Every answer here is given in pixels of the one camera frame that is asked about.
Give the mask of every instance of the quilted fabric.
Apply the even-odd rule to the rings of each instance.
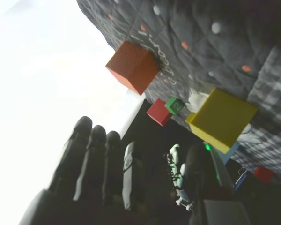
[[[160,73],[146,90],[149,102],[153,103],[157,98],[166,101],[170,97],[187,102],[189,88],[209,93],[213,87],[218,87],[258,106],[261,113],[254,119],[254,132],[260,132],[262,140],[271,137],[268,140],[271,144],[281,143],[280,132],[279,135],[267,135],[266,131],[274,128],[261,126],[266,118],[281,113],[281,96],[271,91],[281,88],[281,68],[277,68],[281,67],[281,59],[274,60],[280,63],[274,67],[277,71],[265,75],[265,68],[274,66],[275,53],[281,53],[281,41],[278,41],[281,37],[281,0],[77,2],[115,50],[128,40],[155,56]],[[265,85],[265,77],[277,83],[270,83],[263,89],[261,83]],[[184,122],[188,114],[184,109],[173,118],[189,129]],[[273,126],[280,122],[276,118]],[[266,157],[262,150],[264,146],[243,145],[257,148]],[[258,163],[252,155],[238,155],[237,152],[235,159],[251,170]]]

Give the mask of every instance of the yellow block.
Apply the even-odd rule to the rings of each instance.
[[[196,114],[187,119],[192,132],[222,153],[233,146],[257,107],[215,88]]]

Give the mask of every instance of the green led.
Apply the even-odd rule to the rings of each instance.
[[[210,151],[210,146],[208,144],[205,145],[205,148],[207,149],[207,151]]]

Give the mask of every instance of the white wall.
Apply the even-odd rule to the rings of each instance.
[[[142,101],[105,69],[114,51],[75,0],[19,2],[0,16],[2,225],[18,223],[81,116],[123,136]]]

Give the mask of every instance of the number on green cube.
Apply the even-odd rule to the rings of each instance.
[[[171,97],[164,105],[170,113],[177,115],[183,109],[185,104],[177,97]]]

